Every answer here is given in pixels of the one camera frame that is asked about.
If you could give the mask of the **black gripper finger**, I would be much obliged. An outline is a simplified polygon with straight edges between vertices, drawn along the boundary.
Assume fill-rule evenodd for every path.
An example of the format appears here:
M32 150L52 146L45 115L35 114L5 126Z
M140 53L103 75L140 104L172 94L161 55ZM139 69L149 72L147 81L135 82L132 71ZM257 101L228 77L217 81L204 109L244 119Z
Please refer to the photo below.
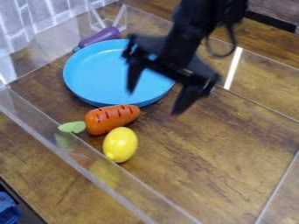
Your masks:
M128 62L127 89L129 93L133 93L145 66L143 61L137 58L129 58L127 62Z
M172 106L172 114L183 114L204 95L203 85L184 85Z

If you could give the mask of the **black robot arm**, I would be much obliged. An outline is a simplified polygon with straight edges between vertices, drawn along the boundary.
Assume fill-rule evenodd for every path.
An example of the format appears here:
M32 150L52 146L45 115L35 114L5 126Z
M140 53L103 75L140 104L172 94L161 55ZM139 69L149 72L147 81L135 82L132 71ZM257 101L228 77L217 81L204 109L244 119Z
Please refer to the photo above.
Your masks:
M136 89L141 72L148 68L183 84L172 106L175 115L207 97L220 75L196 56L196 50L209 43L209 35L217 27L233 32L233 25L243 20L247 9L248 0L181 0L165 36L129 34L123 51L128 64L127 90Z

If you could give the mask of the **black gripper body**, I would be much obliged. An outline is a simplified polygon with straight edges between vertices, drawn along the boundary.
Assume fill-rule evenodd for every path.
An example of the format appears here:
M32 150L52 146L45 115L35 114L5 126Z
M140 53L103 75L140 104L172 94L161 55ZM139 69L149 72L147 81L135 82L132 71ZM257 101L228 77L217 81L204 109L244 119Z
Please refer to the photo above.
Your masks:
M140 59L144 70L148 68L156 71L183 85L203 85L207 94L220 80L220 75L197 58L196 50L213 28L215 22L207 17L180 18L173 20L165 36L129 33L123 58L125 62L129 58Z

